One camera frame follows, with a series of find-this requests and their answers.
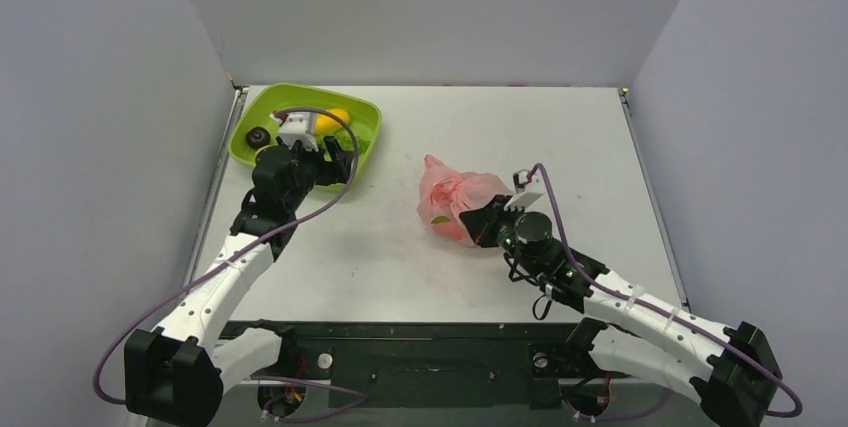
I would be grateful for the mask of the pink plastic bag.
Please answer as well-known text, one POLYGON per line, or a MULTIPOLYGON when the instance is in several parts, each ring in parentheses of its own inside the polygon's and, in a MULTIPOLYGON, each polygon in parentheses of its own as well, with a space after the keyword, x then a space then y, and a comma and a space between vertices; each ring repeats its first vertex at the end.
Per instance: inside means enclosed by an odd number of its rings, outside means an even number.
POLYGON ((460 172, 433 155, 424 157, 417 213, 430 230, 452 241, 474 247, 459 215, 485 207, 496 195, 512 190, 491 173, 460 172))

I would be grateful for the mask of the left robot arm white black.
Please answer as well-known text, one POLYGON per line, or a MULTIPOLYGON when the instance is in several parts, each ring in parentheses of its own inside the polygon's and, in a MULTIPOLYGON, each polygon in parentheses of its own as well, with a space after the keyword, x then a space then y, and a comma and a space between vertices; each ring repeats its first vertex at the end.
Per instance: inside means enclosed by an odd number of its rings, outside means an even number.
POLYGON ((136 329, 124 345, 127 410, 173 426, 207 426, 225 394, 261 369, 291 374, 298 349, 284 334, 258 324, 224 345, 220 334, 252 285, 278 260, 304 219, 297 210, 316 186, 348 190, 359 154, 332 136, 324 147, 306 141, 264 148, 230 233, 207 271, 151 330, 136 329))

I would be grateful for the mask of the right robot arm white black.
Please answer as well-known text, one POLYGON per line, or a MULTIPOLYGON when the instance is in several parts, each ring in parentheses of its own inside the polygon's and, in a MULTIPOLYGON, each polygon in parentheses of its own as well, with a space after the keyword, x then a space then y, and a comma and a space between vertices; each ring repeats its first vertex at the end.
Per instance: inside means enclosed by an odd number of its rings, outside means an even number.
POLYGON ((503 250, 512 280, 583 315, 583 336, 563 349, 572 371, 598 368, 661 385, 718 426, 758 426, 772 415, 783 375, 759 328, 731 327, 662 301, 567 247, 546 214, 510 209, 510 200, 497 195, 459 221, 476 246, 503 250))

